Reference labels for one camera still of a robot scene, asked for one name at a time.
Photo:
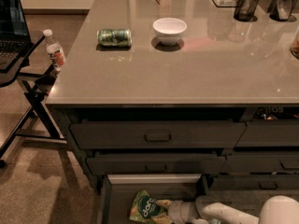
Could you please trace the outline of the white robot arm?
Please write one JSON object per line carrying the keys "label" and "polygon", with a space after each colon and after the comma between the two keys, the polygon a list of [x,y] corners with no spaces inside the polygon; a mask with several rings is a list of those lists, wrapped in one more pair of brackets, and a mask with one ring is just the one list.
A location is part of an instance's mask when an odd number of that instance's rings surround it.
{"label": "white robot arm", "polygon": [[256,217],[201,196],[195,202],[159,200],[164,211],[152,217],[156,224],[299,224],[299,202],[278,195],[269,198]]}

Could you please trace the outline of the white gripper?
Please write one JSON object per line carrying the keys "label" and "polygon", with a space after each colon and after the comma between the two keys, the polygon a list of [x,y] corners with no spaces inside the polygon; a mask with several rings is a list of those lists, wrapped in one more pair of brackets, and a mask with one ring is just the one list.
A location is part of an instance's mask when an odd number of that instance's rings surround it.
{"label": "white gripper", "polygon": [[170,224],[170,220],[174,224],[197,224],[200,218],[195,203],[172,202],[171,200],[157,200],[155,203],[164,209],[168,209],[167,213],[163,212],[151,218],[156,224]]}

